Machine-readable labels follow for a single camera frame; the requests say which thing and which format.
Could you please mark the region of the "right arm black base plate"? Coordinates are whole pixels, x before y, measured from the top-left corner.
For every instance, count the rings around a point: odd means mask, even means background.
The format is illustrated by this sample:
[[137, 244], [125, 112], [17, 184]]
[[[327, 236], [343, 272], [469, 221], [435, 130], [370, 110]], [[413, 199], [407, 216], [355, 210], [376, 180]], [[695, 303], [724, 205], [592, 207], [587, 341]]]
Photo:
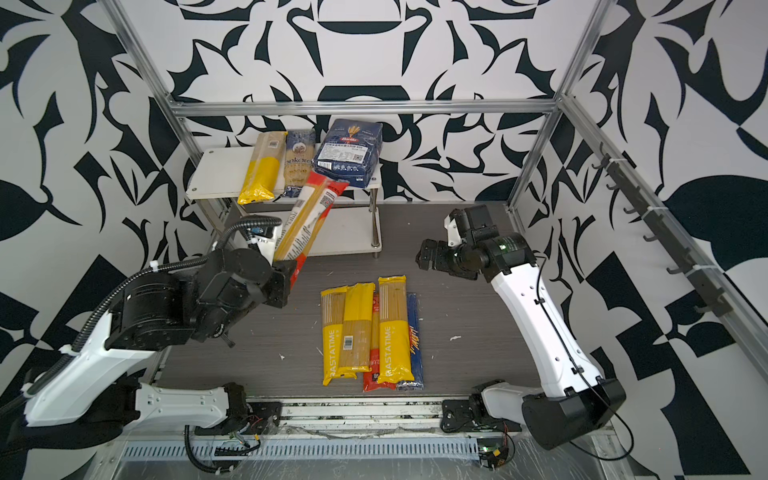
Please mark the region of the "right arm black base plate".
[[443, 400], [441, 408], [440, 429], [444, 433], [522, 431], [521, 425], [516, 422], [476, 413], [473, 402], [469, 399]]

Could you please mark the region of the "red spaghetti pack white label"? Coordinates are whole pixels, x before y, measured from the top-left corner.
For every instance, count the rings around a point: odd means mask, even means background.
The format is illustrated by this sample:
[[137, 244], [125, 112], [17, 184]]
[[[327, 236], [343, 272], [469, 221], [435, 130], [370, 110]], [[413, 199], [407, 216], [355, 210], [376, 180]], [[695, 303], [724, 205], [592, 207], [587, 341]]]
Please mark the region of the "red spaghetti pack white label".
[[276, 261], [295, 261], [291, 284], [296, 279], [308, 257], [312, 245], [325, 222], [337, 197], [349, 186], [348, 182], [335, 181], [312, 172], [302, 187], [286, 222], [275, 251]]

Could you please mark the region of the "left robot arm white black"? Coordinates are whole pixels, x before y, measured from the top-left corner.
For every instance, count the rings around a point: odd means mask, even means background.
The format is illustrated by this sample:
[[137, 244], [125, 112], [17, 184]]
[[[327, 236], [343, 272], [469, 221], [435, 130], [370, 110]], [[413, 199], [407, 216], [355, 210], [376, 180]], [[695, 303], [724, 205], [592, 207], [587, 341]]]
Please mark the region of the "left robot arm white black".
[[98, 446], [138, 426], [208, 435], [245, 427], [251, 411], [243, 386], [167, 389], [140, 381], [136, 367], [170, 346], [224, 339], [260, 305], [284, 307], [296, 269], [296, 261], [270, 261], [256, 248], [217, 248], [127, 278], [62, 347], [61, 359], [2, 407], [15, 416], [4, 454]]

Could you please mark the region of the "dark blue Barilla pasta box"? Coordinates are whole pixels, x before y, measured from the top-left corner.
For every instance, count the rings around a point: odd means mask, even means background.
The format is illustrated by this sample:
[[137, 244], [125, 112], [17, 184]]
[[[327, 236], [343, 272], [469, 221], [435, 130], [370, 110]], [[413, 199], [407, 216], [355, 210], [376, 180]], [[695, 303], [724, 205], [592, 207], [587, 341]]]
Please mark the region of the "dark blue Barilla pasta box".
[[321, 142], [312, 167], [334, 181], [366, 188], [378, 166], [382, 146], [381, 123], [336, 119]]

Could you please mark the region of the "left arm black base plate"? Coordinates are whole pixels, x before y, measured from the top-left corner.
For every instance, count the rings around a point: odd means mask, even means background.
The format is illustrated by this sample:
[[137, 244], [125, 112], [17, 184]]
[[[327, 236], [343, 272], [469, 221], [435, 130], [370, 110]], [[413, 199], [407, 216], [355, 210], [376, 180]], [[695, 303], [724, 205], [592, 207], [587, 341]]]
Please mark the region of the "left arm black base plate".
[[222, 422], [210, 428], [195, 427], [194, 434], [196, 436], [262, 434], [269, 428], [280, 425], [282, 407], [283, 404], [279, 401], [235, 404], [227, 409], [226, 418]]

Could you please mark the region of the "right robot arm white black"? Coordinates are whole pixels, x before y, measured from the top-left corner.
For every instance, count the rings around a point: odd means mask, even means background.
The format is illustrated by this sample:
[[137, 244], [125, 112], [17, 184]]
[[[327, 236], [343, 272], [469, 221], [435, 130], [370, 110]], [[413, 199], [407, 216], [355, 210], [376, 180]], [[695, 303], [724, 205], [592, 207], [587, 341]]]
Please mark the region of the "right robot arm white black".
[[606, 378], [582, 351], [555, 307], [541, 266], [518, 233], [503, 236], [484, 205], [453, 210], [447, 238], [422, 242], [422, 270], [484, 278], [510, 311], [530, 350], [541, 385], [528, 388], [491, 381], [475, 388], [469, 403], [478, 420], [511, 421], [552, 450], [603, 428], [626, 399], [620, 381]]

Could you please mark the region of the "dark blue clear spaghetti pack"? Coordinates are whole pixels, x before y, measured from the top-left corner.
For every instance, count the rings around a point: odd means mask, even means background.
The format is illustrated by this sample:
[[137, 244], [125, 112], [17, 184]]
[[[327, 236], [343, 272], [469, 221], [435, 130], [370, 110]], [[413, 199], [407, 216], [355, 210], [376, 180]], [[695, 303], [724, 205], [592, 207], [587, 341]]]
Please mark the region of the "dark blue clear spaghetti pack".
[[287, 132], [283, 161], [284, 197], [298, 197], [309, 178], [315, 155], [315, 140], [314, 129]]

